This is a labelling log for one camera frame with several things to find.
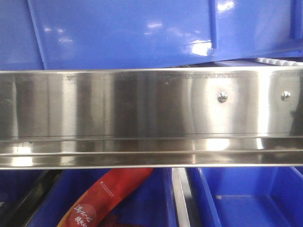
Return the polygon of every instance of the screw head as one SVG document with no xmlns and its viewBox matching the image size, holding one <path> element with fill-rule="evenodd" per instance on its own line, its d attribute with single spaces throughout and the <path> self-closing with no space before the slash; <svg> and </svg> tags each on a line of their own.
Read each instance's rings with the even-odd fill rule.
<svg viewBox="0 0 303 227">
<path fill-rule="evenodd" d="M 284 91 L 284 92 L 282 93 L 282 95 L 281 95 L 282 101 L 288 101 L 289 98 L 290 98 L 290 92 Z"/>
<path fill-rule="evenodd" d="M 228 99 L 228 95 L 225 92 L 221 92 L 218 95 L 218 101 L 219 101 L 219 103 L 225 103 L 227 99 Z"/>
</svg>

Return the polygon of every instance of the blue plastic bin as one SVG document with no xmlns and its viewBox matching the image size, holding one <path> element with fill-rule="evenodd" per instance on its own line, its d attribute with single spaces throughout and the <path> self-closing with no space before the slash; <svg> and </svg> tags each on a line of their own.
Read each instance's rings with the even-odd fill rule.
<svg viewBox="0 0 303 227">
<path fill-rule="evenodd" d="M 294 167 L 190 168 L 205 227 L 302 227 L 303 176 Z"/>
<path fill-rule="evenodd" d="M 56 227 L 70 206 L 108 170 L 65 170 L 27 227 Z M 111 212 L 119 223 L 176 227 L 171 169 L 151 176 Z"/>
<path fill-rule="evenodd" d="M 0 171 L 0 214 L 10 205 L 18 202 L 39 177 L 39 170 L 1 170 Z"/>
<path fill-rule="evenodd" d="M 0 70 L 159 68 L 303 49 L 302 0 L 0 0 L 0 19 Z"/>
<path fill-rule="evenodd" d="M 298 166 L 298 167 L 296 167 L 296 169 L 297 169 L 301 174 L 303 174 L 303 166 Z"/>
</svg>

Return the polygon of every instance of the shiny metal surface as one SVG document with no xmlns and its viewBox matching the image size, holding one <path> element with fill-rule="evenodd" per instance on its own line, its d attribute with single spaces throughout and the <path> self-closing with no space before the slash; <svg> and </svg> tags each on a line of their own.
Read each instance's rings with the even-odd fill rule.
<svg viewBox="0 0 303 227">
<path fill-rule="evenodd" d="M 0 72 L 0 168 L 302 165 L 302 150 L 303 67 Z"/>
<path fill-rule="evenodd" d="M 187 205 L 185 201 L 185 194 L 182 187 L 181 168 L 172 169 L 172 185 L 174 191 L 175 207 L 178 218 L 179 227 L 190 227 L 190 220 L 187 211 Z"/>
</svg>

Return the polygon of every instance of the stainless steel shelf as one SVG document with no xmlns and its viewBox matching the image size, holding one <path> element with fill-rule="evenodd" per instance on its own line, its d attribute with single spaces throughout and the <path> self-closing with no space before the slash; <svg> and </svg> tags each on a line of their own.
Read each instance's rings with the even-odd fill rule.
<svg viewBox="0 0 303 227">
<path fill-rule="evenodd" d="M 0 72 L 0 168 L 303 165 L 303 67 Z"/>
</svg>

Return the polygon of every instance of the red plastic bag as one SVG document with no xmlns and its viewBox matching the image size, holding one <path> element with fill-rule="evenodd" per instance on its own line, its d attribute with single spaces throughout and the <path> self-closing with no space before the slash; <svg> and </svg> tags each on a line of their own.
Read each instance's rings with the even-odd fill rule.
<svg viewBox="0 0 303 227">
<path fill-rule="evenodd" d="M 96 227 L 119 202 L 148 178 L 152 170 L 110 170 L 72 205 L 57 227 Z"/>
</svg>

